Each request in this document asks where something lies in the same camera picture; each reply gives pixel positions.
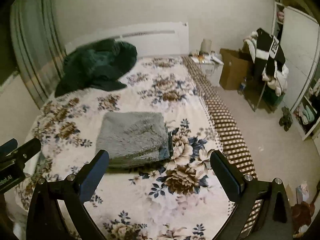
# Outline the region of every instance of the beige carpet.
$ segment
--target beige carpet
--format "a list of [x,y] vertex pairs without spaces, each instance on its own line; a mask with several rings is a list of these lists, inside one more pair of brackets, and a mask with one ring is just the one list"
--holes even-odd
[[295,188],[306,181],[310,197],[308,202],[311,202],[320,180],[320,157],[313,140],[302,141],[294,125],[287,132],[279,126],[281,107],[271,113],[261,101],[259,109],[253,112],[236,90],[219,87],[217,91],[242,132],[259,180],[280,178],[291,205],[296,203]]

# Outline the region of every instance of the gray fluffy blanket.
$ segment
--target gray fluffy blanket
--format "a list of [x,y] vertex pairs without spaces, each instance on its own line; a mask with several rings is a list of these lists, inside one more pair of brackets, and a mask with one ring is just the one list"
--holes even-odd
[[168,133],[161,113],[106,113],[96,152],[106,150],[110,168],[131,168],[170,157]]

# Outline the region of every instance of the floral bedspread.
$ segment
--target floral bedspread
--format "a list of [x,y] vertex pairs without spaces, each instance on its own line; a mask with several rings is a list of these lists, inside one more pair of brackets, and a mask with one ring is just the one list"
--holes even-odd
[[[233,203],[210,168],[210,154],[222,151],[222,144],[182,59],[143,58],[120,81],[128,87],[76,91],[45,104],[27,138],[41,140],[43,157],[34,176],[16,187],[18,205],[28,210],[39,178],[62,180],[92,160],[108,111],[161,112],[173,134],[172,158],[108,169],[84,205],[107,239],[212,239]],[[59,204],[70,233],[79,238]]]

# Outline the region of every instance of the screw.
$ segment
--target screw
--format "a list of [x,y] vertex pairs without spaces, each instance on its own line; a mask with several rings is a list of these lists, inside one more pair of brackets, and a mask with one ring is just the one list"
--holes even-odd
[[74,174],[70,174],[70,175],[67,176],[67,180],[73,181],[75,179],[75,177],[76,176]]
[[282,184],[282,180],[281,179],[279,179],[279,178],[275,178],[275,182],[276,182],[276,184]]
[[244,176],[244,178],[245,178],[247,181],[253,180],[253,177],[252,177],[250,174],[246,174],[246,175]]
[[41,185],[41,184],[44,184],[44,178],[41,178],[38,180],[38,183]]

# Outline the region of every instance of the bed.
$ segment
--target bed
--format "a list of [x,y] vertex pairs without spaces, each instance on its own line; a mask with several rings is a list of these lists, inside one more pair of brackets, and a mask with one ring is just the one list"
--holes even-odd
[[[256,174],[235,120],[195,63],[186,56],[149,57],[187,54],[188,25],[118,28],[75,40],[66,51],[97,37],[137,47],[140,58],[120,79],[127,88],[51,96],[26,139],[39,138],[42,151],[25,169],[31,175],[15,188],[17,204],[26,213],[39,178],[64,179],[92,160],[105,113],[161,112],[173,135],[172,158],[134,169],[108,169],[84,206],[107,239],[131,239],[134,233],[139,239],[212,239],[234,207],[210,168],[212,150],[223,152],[244,174]],[[79,238],[64,203],[59,204],[71,235]],[[259,206],[253,207],[244,231],[252,227]],[[16,214],[16,220],[23,224],[25,216]]]

